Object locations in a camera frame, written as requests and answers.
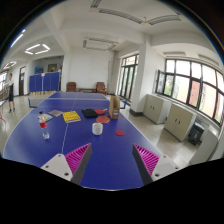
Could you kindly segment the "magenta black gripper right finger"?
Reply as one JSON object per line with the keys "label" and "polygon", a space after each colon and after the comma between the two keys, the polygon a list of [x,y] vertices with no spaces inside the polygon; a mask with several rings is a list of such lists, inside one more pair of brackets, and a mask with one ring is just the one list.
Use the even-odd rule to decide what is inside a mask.
{"label": "magenta black gripper right finger", "polygon": [[157,155],[137,144],[133,145],[132,154],[144,185],[164,178],[180,169],[167,155]]}

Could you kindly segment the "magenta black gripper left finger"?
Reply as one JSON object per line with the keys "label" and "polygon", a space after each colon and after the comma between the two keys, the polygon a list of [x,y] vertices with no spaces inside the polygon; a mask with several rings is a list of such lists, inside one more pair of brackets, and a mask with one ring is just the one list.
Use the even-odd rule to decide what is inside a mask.
{"label": "magenta black gripper left finger", "polygon": [[64,154],[56,154],[42,169],[79,185],[83,179],[92,154],[92,144],[88,143]]}

